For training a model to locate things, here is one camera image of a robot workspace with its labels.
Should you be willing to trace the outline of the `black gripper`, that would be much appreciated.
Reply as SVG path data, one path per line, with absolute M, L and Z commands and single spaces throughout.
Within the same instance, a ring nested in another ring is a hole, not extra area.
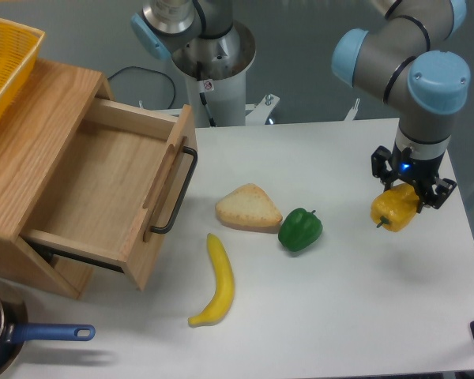
M 413 186 L 419 198 L 417 213 L 421 213 L 425 207 L 441 208 L 457 188 L 454 180 L 438 176 L 442 155 L 434 159 L 413 159 L 412 156 L 404 158 L 405 151 L 406 148 L 401 151 L 397 144 L 394 144 L 392 152 L 384 146 L 378 146 L 371 155 L 372 175 L 388 190 L 396 180 Z

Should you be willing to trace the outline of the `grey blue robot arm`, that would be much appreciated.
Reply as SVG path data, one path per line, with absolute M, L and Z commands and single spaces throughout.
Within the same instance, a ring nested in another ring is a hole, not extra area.
M 385 188 L 408 183 L 419 207 L 440 208 L 455 182 L 438 169 L 465 105 L 471 73 L 460 56 L 438 50 L 465 19 L 463 1 L 377 1 L 386 26 L 346 32 L 332 58 L 333 74 L 400 112 L 392 149 L 377 148 L 372 174 Z M 154 58 L 170 60 L 185 78 L 199 127 L 241 126 L 246 71 L 256 47 L 233 17 L 229 1 L 148 1 L 130 20 Z

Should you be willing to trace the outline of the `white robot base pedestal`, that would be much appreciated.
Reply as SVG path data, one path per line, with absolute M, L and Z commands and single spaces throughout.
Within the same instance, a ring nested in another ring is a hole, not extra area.
M 253 106 L 246 104 L 246 72 L 255 56 L 254 36 L 238 21 L 225 36 L 192 39 L 172 55 L 184 77 L 196 127 L 273 124 L 278 96 L 269 93 Z

